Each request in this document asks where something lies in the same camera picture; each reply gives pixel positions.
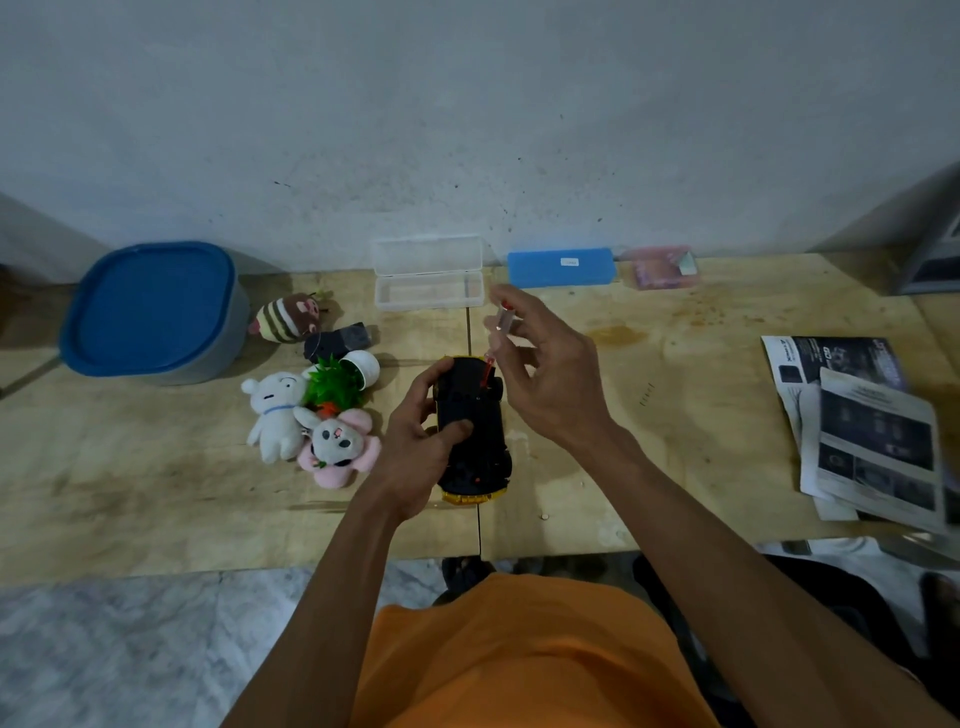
person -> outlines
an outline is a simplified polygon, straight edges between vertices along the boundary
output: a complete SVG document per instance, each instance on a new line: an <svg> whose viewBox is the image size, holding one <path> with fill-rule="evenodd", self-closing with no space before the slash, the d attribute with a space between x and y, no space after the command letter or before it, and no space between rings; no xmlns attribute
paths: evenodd
<svg viewBox="0 0 960 728"><path fill-rule="evenodd" d="M608 411L586 336L512 286L492 299L514 307L511 333L532 345L491 332L509 404L596 481L756 725L956 725L644 455ZM385 607L373 623L396 529L471 432L422 427L451 365L420 374L390 416L377 465L223 725L716 725L669 627L613 587L492 574L449 604Z"/></svg>

pink package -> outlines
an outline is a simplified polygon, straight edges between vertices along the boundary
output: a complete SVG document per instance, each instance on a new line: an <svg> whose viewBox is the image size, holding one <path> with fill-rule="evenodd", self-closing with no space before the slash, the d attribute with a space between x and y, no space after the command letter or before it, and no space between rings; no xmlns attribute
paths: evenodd
<svg viewBox="0 0 960 728"><path fill-rule="evenodd" d="M697 261L688 245L635 248L622 259L634 263L637 288L688 288L700 282Z"/></svg>

blue collar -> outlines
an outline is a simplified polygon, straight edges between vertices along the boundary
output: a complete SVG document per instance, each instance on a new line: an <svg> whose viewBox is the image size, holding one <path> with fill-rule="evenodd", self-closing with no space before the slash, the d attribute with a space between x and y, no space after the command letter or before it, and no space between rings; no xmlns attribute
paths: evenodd
<svg viewBox="0 0 960 728"><path fill-rule="evenodd" d="M276 407L271 407L263 414L269 415L271 412L276 412L278 409L293 409L294 407L296 407L295 404L278 404Z"/></svg>

instruction manual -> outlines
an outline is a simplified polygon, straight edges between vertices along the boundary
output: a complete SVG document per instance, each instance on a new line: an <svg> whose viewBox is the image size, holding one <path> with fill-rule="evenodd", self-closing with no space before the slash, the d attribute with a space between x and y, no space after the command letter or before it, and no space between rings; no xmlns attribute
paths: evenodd
<svg viewBox="0 0 960 728"><path fill-rule="evenodd" d="M800 413L801 490L947 532L940 437L929 402L823 368L820 386L801 393Z"/></svg>
<svg viewBox="0 0 960 728"><path fill-rule="evenodd" d="M803 432L800 397L804 391L819 389L821 369L853 375L893 389L906 389L906 381L886 339L763 336L762 340L777 393L797 443L797 452L801 451ZM872 517L866 512L858 513L851 504L821 490L816 482L804 486L801 481L800 489L815 498L813 504L822 521L858 521Z"/></svg>

pink plush toy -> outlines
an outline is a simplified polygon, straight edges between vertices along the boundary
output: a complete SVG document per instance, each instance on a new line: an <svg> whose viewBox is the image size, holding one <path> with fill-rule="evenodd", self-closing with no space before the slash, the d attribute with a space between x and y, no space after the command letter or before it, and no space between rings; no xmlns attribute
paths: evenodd
<svg viewBox="0 0 960 728"><path fill-rule="evenodd" d="M380 454L380 438L370 435L371 416L348 409L335 418L321 420L305 407L294 409L297 421L311 430L297 462L313 473L321 488L343 488L352 471L369 473Z"/></svg>

